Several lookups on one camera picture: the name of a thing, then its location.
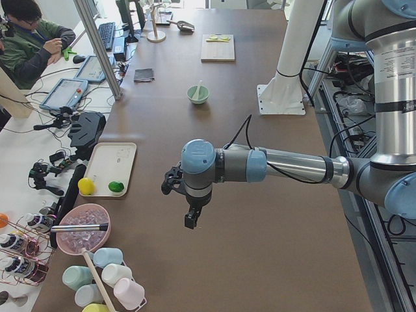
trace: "glasses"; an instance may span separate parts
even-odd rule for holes
[[[29,24],[30,26],[32,26],[35,23],[38,23],[41,20],[41,18],[36,18],[33,21],[25,21],[24,19],[22,21],[24,21],[26,24]]]

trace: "computer mouse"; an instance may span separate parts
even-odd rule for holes
[[[78,63],[82,63],[82,62],[84,62],[85,61],[85,56],[84,55],[75,55],[73,58],[72,58],[72,62],[74,63],[74,64],[78,64]]]

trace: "black sleeve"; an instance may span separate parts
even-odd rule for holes
[[[51,57],[51,53],[41,48],[37,54],[30,60],[24,62],[14,70],[14,74],[25,80],[33,80],[39,78],[47,67],[47,62]]]
[[[75,40],[75,33],[72,31],[72,29],[59,26],[57,37],[60,37],[62,39],[63,50],[66,49]]]

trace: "brown table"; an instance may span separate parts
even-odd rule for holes
[[[185,197],[162,195],[164,173],[183,145],[204,138],[223,146],[253,114],[253,145],[325,154],[313,109],[306,116],[260,116],[256,85],[274,76],[285,34],[283,12],[196,10],[175,20],[192,35],[163,28],[159,44],[141,40],[102,141],[138,146],[129,191],[104,206],[112,232],[106,246],[123,250],[144,286],[147,312],[372,311],[337,191],[282,177],[262,183],[214,185],[198,228],[187,229]],[[202,34],[234,34],[235,62],[201,63]],[[153,68],[152,83],[134,83],[137,68]],[[187,88],[202,79],[211,91],[195,106]],[[244,136],[239,142],[244,143]],[[61,276],[82,257],[58,251],[33,311],[79,311]],[[116,308],[123,311],[114,300]]]

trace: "person's hand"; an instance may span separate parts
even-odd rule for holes
[[[58,53],[52,54],[52,56],[47,61],[47,65],[49,66],[50,64],[54,64],[58,62],[60,57],[61,57],[60,51]]]
[[[51,54],[60,53],[62,49],[62,40],[60,38],[55,38],[50,41],[45,42],[44,49]]]

